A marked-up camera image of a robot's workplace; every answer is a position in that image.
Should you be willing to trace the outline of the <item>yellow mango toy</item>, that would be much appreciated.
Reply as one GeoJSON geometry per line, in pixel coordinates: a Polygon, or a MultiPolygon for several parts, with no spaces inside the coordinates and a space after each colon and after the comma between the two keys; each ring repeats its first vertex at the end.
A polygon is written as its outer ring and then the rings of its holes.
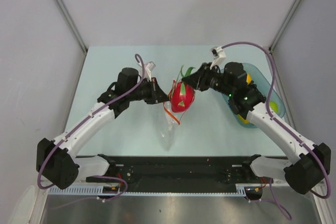
{"type": "Polygon", "coordinates": [[[249,124],[250,123],[247,119],[244,119],[241,115],[238,115],[237,117],[242,122],[242,124],[249,124]]]}

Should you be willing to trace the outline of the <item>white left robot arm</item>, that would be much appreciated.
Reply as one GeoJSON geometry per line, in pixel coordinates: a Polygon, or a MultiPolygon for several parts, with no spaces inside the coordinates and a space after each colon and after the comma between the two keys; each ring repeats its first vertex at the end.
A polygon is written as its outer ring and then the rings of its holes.
{"type": "Polygon", "coordinates": [[[148,105],[171,103],[175,92],[182,99],[175,113],[186,111],[193,103],[195,91],[181,80],[173,83],[170,93],[165,93],[155,77],[147,74],[146,67],[136,70],[123,68],[116,82],[110,84],[88,114],[69,131],[53,140],[43,138],[37,145],[36,171],[37,184],[41,189],[42,177],[51,182],[51,186],[66,189],[82,175],[84,178],[99,176],[110,182],[115,178],[116,169],[102,155],[85,158],[79,162],[76,157],[84,145],[107,123],[115,120],[125,111],[131,102],[144,101],[148,105]]]}

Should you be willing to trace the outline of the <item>clear zip bag orange zipper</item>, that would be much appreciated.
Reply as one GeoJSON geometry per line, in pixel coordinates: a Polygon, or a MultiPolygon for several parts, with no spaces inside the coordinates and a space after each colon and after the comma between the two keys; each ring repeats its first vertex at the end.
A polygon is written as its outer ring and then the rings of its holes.
{"type": "Polygon", "coordinates": [[[181,125],[184,114],[190,109],[189,108],[188,110],[182,113],[174,113],[171,109],[171,103],[169,97],[171,90],[172,87],[168,93],[169,100],[162,104],[163,114],[161,115],[159,122],[159,134],[160,134],[159,136],[161,137],[161,144],[165,151],[170,150],[174,145],[176,130],[181,125]]]}

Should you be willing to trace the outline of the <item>yellow lemon toy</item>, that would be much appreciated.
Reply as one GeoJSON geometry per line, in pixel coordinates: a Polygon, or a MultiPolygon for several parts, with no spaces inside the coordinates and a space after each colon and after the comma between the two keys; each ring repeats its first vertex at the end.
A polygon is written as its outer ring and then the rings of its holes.
{"type": "Polygon", "coordinates": [[[252,82],[252,78],[251,78],[251,75],[249,73],[247,73],[246,82],[247,82],[247,84],[250,84],[252,82]]]}

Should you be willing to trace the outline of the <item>red dragon fruit toy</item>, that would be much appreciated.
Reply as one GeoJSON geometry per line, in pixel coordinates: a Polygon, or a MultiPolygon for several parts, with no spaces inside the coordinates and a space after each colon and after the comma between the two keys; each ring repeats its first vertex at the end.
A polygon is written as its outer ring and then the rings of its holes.
{"type": "Polygon", "coordinates": [[[195,90],[190,85],[182,81],[184,77],[188,77],[195,67],[189,67],[183,73],[183,65],[180,68],[177,79],[173,81],[172,90],[170,92],[171,109],[174,113],[182,113],[190,108],[195,99],[195,90]]]}

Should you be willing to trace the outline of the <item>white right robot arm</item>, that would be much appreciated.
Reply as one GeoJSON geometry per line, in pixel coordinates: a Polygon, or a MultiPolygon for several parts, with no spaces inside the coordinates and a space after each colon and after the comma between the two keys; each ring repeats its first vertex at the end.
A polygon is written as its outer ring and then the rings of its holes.
{"type": "Polygon", "coordinates": [[[260,177],[285,181],[299,194],[313,193],[319,198],[331,196],[329,180],[331,149],[325,143],[316,144],[287,124],[270,107],[242,63],[229,62],[223,71],[211,63],[200,68],[183,82],[198,91],[213,89],[228,97],[231,111],[259,128],[285,154],[286,161],[254,155],[242,169],[243,179],[254,183],[260,177]]]}

